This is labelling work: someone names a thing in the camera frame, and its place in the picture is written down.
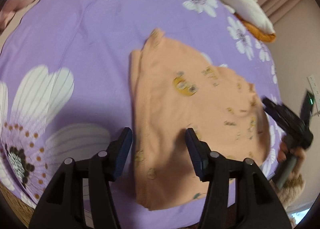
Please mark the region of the right hand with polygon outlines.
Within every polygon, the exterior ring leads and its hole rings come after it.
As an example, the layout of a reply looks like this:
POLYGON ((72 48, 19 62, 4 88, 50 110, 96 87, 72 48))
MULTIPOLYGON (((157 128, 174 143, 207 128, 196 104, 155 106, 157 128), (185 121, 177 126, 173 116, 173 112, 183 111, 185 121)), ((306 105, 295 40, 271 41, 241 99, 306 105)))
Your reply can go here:
POLYGON ((289 149, 286 143, 284 142, 284 138, 282 138, 280 143, 280 150, 278 152, 277 161, 283 162, 287 159, 287 154, 291 153, 297 158, 297 163, 303 163, 306 158, 306 152, 302 147, 296 147, 289 149))

